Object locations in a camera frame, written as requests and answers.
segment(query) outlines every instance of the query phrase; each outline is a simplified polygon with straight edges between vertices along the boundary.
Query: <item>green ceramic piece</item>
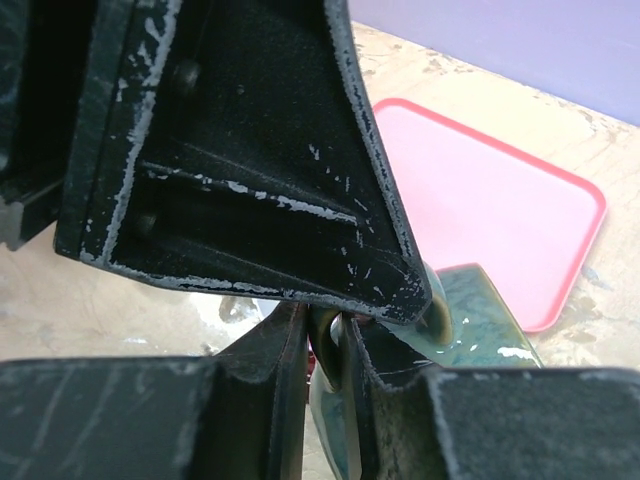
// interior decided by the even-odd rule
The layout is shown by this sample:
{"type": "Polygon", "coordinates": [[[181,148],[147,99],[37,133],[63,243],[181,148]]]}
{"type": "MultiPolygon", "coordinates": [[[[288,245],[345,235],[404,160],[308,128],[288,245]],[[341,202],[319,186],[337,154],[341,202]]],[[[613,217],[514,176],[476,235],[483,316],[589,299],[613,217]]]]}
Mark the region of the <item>green ceramic piece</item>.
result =
{"type": "Polygon", "coordinates": [[[509,308],[479,265],[438,273],[453,317],[453,340],[435,344],[422,324],[381,322],[396,337],[444,367],[542,366],[509,308]]]}
{"type": "MultiPolygon", "coordinates": [[[[397,338],[444,367],[536,368],[542,365],[479,265],[441,270],[435,279],[429,268],[427,273],[434,298],[446,300],[447,306],[443,308],[440,304],[426,316],[426,322],[417,325],[380,322],[397,338]],[[443,345],[445,339],[451,342],[443,345]]],[[[349,472],[344,399],[340,392],[334,393],[328,387],[319,364],[311,377],[309,404],[331,469],[336,478],[346,480],[349,472]]]]}

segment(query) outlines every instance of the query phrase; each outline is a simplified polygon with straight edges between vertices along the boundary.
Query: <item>pink tray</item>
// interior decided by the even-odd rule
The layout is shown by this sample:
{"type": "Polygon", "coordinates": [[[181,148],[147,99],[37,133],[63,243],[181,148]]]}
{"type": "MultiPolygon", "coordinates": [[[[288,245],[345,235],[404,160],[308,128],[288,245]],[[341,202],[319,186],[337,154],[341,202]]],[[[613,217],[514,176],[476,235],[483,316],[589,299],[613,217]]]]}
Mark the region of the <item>pink tray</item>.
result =
{"type": "Polygon", "coordinates": [[[602,224],[600,190],[406,100],[374,111],[422,258],[479,263],[523,330],[553,325],[602,224]]]}

